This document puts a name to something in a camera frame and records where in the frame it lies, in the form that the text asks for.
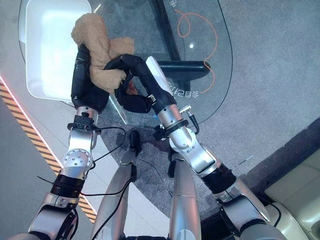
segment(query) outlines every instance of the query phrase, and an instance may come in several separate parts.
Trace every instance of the yellow and black hazard stripe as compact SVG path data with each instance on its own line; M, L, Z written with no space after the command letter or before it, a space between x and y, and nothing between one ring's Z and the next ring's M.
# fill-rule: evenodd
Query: yellow and black hazard stripe
M62 169L62 164L48 146L47 142L43 139L39 131L36 129L30 118L22 109L15 96L11 93L10 89L0 76L0 96L6 106L9 108L25 134L29 137L35 148L40 152L46 163L50 166L53 172L58 175ZM80 195L79 207L84 214L89 218L90 222L94 223L96 220L96 211L92 208L86 197Z

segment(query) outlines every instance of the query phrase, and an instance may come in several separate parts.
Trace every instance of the orange cable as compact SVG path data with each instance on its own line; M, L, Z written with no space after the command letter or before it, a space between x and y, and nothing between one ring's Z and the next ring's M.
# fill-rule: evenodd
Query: orange cable
M212 53L211 53L207 58L205 58L205 59L203 60L203 64L204 64L204 65L209 69L209 71L212 73L212 83L210 84L210 86L209 86L207 89L205 89L205 90L203 90L203 91L200 92L201 94L203 94L203 93L207 92L208 90L210 90L210 89L212 88L212 86L214 85L215 81L216 81L216 74L215 74L215 72L211 69L211 67L209 67L209 66L206 64L206 61L209 60L209 59L215 54L215 51L217 50L217 47L218 47L218 34L217 34L216 29L215 29L215 27L213 26L213 24L212 24L207 18L205 18L204 16L202 16L202 15L200 15L200 14L198 14L198 13L195 13L195 12L183 13L183 12L179 11L178 9L174 9L174 11L177 12L177 13L179 13L179 14L181 14L181 17L180 17L180 19L179 19L179 21L178 21L178 24L177 24L177 33L178 33L179 37L185 38L185 37L187 37L187 36L190 34L190 32L191 32L191 23L190 23L190 21L189 21L189 19L188 19L188 16L189 16L189 15L197 16L197 17L201 18L202 20L206 21L206 22L210 25L210 27L212 28L213 33L214 33L214 35L215 35L215 45L214 45L213 51L212 51ZM186 22L187 22L187 24L188 24L188 32L187 32L186 34L184 34L184 35L181 34L181 32L180 32L180 23L181 23L181 20L182 20L182 19L185 19Z

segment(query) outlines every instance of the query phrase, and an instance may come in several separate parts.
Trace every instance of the gray floor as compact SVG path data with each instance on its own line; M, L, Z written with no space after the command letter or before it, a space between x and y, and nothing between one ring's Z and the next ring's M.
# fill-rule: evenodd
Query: gray floor
M55 179L40 153L0 99L0 240L28 231L51 185L37 178ZM92 224L78 209L75 239L90 238Z

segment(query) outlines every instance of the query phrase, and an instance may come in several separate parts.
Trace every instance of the gray carpet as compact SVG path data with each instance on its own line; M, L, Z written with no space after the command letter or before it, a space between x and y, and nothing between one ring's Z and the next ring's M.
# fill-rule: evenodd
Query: gray carpet
M142 2L143 7L148 8L146 1L135 1ZM194 5L184 5L186 1L177 1L177 8L198 12L206 17L216 10L206 7L206 1L202 4L192 2ZM250 187L254 187L261 180L259 173L268 173L275 166L264 164L263 170L254 167L320 115L320 2L222 0L221 6L233 47L232 80L221 108L200 125L198 140L209 146ZM163 43L162 46L155 44L159 40L156 33L153 31L150 35L145 34L143 39L136 39L136 52L143 45L146 49L154 49L158 57L165 58L167 55L161 54L165 53ZM227 44L226 41L221 39L220 43ZM224 65L217 65L215 69L220 67L224 68ZM108 118L108 114L105 113L103 117ZM115 123L101 118L99 124L109 126ZM173 184L166 173L169 144L167 141L155 142L151 130L139 129L139 132L144 142L139 158L153 164L164 183L155 168L138 161L139 179L135 184L168 215L171 200L168 188ZM120 135L111 131L102 137L110 149L116 146L114 139L118 139L118 142L121 140ZM124 153L125 148L122 148L113 156L119 161ZM195 183L203 219L214 213L217 205L204 184L197 178Z

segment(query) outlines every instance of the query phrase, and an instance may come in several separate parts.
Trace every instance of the silver cylinder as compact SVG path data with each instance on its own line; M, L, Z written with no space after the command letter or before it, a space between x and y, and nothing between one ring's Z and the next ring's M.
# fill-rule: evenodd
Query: silver cylinder
M170 127L170 125L173 125L183 119L179 112L179 109L177 108L177 105L175 104L172 104L159 112L158 118L160 119L163 126L167 129Z
M131 178L132 165L121 165L109 184L106 190L106 194L116 193L120 191L126 182ZM127 210L128 210L128 192L129 187L125 190L118 210L111 217L111 219L105 224L97 235L97 239L119 240L124 233L124 227L126 222ZM95 235L100 226L110 216L110 214L116 209L116 206L120 200L122 192L115 195L104 196L99 210L96 215L96 219L93 225L91 238Z
M197 193L193 176L185 161L178 159L174 170L169 238L171 240L201 239Z
M95 109L93 109L91 107L87 107L87 106L79 106L76 109L76 115L82 116L82 113L89 114L89 118L93 119L93 124L97 125L98 115L99 115L97 110L95 110Z

